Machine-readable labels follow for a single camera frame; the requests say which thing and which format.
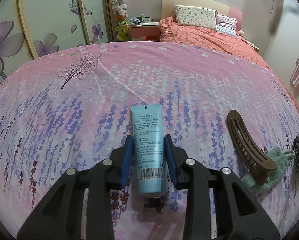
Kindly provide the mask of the beige pink headboard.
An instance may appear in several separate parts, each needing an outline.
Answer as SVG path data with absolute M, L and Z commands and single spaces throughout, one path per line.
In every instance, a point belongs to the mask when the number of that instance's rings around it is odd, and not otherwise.
M 161 18 L 172 16 L 175 20 L 175 5 L 187 5 L 217 10 L 221 14 L 235 18 L 237 20 L 236 30 L 241 30 L 242 12 L 227 4 L 214 0 L 161 0 Z

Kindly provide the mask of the pink left nightstand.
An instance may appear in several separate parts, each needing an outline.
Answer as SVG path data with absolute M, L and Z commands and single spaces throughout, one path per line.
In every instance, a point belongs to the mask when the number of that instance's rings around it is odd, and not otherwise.
M 132 41 L 160 41 L 158 22 L 131 25 Z

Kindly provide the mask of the hanging plush toy organizer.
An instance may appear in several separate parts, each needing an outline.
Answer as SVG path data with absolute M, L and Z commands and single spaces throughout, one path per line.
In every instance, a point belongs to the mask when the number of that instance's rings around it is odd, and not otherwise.
M 128 21 L 127 0 L 109 0 L 112 11 L 113 38 L 115 41 L 129 41 L 130 24 Z

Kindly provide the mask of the floral pink purple tablecloth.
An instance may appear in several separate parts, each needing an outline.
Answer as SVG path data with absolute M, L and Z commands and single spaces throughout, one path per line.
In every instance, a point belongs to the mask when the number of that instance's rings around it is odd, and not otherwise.
M 200 46 L 122 42 L 23 64 L 0 85 L 0 221 L 17 235 L 68 168 L 85 170 L 132 132 L 131 108 L 160 103 L 165 134 L 208 168 L 247 169 L 226 125 L 237 110 L 257 146 L 292 148 L 299 113 L 263 63 Z

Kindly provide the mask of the right nightstand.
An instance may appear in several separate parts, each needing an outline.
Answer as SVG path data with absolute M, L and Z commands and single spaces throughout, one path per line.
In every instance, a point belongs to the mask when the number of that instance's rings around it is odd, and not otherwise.
M 258 48 L 258 46 L 256 46 L 254 43 L 252 43 L 249 40 L 246 40 L 247 44 L 249 44 L 257 53 L 260 53 L 260 48 Z

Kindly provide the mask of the brown hair claw clip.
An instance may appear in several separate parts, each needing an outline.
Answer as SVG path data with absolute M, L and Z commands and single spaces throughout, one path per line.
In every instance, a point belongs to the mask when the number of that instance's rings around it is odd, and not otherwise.
M 256 145 L 245 123 L 236 110 L 229 111 L 226 124 L 232 139 L 234 148 L 243 163 L 249 169 L 258 185 L 267 182 L 269 172 L 277 169 L 277 164 Z

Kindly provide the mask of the coral red bed duvet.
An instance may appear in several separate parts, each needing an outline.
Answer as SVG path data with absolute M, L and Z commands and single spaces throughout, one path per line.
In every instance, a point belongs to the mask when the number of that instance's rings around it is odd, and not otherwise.
M 243 37 L 215 30 L 177 25 L 172 17 L 160 20 L 160 41 L 168 47 L 173 65 L 180 72 L 181 101 L 190 110 L 206 110 L 208 119 L 238 111 L 248 124 L 298 127 L 299 105 L 290 91 Z

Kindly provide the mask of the white mug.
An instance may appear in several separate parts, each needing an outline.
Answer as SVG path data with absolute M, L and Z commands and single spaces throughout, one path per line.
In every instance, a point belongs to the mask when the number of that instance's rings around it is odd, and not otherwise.
M 145 24 L 151 23 L 151 18 L 150 18 L 150 16 L 144 17 L 144 23 L 145 23 Z

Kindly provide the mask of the light blue cream tube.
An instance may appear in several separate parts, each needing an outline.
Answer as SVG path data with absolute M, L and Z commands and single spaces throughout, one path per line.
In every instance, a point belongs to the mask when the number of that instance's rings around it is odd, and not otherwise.
M 133 106 L 131 112 L 138 193 L 145 207 L 163 207 L 168 187 L 161 104 Z

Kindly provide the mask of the sliding floral wardrobe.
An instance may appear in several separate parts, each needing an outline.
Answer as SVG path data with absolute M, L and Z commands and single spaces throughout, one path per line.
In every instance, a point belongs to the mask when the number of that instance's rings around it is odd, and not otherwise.
M 106 0 L 0 0 L 0 84 L 22 64 L 106 43 Z

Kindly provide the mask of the floral white pillow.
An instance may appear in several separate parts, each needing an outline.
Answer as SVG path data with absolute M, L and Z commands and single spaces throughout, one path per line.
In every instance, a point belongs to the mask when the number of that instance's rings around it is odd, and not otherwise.
M 189 25 L 217 30 L 216 11 L 202 7 L 175 5 L 178 25 Z

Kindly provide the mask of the striped pink pillow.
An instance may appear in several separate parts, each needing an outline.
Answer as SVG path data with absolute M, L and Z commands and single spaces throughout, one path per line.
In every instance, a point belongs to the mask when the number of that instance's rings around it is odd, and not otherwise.
M 218 33 L 237 37 L 237 20 L 235 18 L 226 16 L 224 14 L 221 14 L 219 11 L 216 11 L 216 24 Z

